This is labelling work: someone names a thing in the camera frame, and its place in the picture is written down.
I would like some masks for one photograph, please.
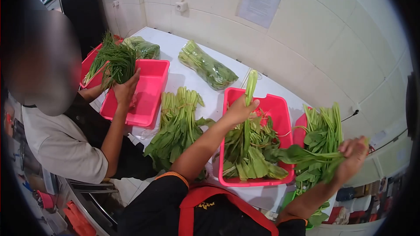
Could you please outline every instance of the black apron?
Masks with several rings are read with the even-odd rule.
[[[111,121],[104,119],[92,106],[77,92],[76,97],[66,112],[83,132],[92,147],[100,149],[108,133]],[[131,140],[124,136],[118,158],[117,171],[112,179],[136,178],[145,180],[157,175],[153,169],[153,160],[148,155],[143,156],[143,144],[134,146]]]

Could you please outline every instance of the white t-shirt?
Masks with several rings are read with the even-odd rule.
[[[29,148],[46,170],[94,184],[105,178],[105,155],[87,142],[81,129],[66,115],[51,117],[38,108],[22,106],[22,117]]]

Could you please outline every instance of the white table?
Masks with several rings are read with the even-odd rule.
[[[182,65],[178,61],[178,54],[181,48],[188,41],[187,39],[152,28],[144,28],[135,33],[133,36],[141,36],[147,41],[160,45],[160,59],[169,60],[171,62],[165,92],[176,92],[178,87],[186,86],[189,90],[197,91],[202,96],[205,104],[205,107],[201,107],[200,105],[197,106],[196,118],[212,118],[217,121],[222,117],[223,91],[214,91],[196,74],[195,71]],[[232,84],[231,87],[241,88],[245,85],[251,68],[215,50],[209,49],[200,44],[199,46],[207,54],[234,71],[239,77],[239,79]],[[297,118],[303,114],[303,104],[307,103],[283,86],[260,74],[255,88],[254,97],[266,97],[268,93],[283,97],[286,100],[289,107],[290,121],[292,126],[294,126]],[[159,126],[159,119],[160,116],[158,115],[156,126]],[[145,147],[150,143],[151,137],[153,136],[153,132],[149,130],[145,131],[143,128],[138,127],[133,127],[131,134],[141,140]],[[207,163],[206,169],[210,174],[210,178],[207,181],[221,186],[218,179],[213,175],[212,159],[210,159]],[[255,207],[270,210],[272,212],[278,212],[278,209],[283,202],[285,192],[293,191],[295,188],[294,186],[287,187],[285,184],[282,184],[279,186],[259,186],[247,188],[227,187],[227,189],[236,193],[243,200],[249,202]],[[334,199],[335,196],[332,201],[330,200],[331,208],[325,210],[325,213],[328,215],[332,211]]]

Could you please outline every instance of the orange bag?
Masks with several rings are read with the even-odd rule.
[[[73,229],[80,236],[96,236],[96,230],[86,220],[83,214],[79,211],[73,201],[67,202],[68,209],[64,209],[64,213],[70,220]]]

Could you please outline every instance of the forearm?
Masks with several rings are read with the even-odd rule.
[[[97,99],[97,97],[99,97],[99,95],[101,95],[103,92],[102,86],[101,85],[97,85],[95,87],[89,88],[89,89],[84,89],[84,90],[79,90],[79,94],[88,102],[91,103],[93,102],[95,99]]]
[[[278,220],[288,215],[308,219],[324,202],[330,199],[342,186],[342,182],[333,179],[330,183],[318,183],[287,204],[278,215]]]
[[[230,129],[230,124],[222,117],[175,160],[170,171],[194,181]]]
[[[117,171],[127,113],[128,106],[117,106],[111,126],[101,147],[101,150],[108,161],[106,178],[112,177]]]

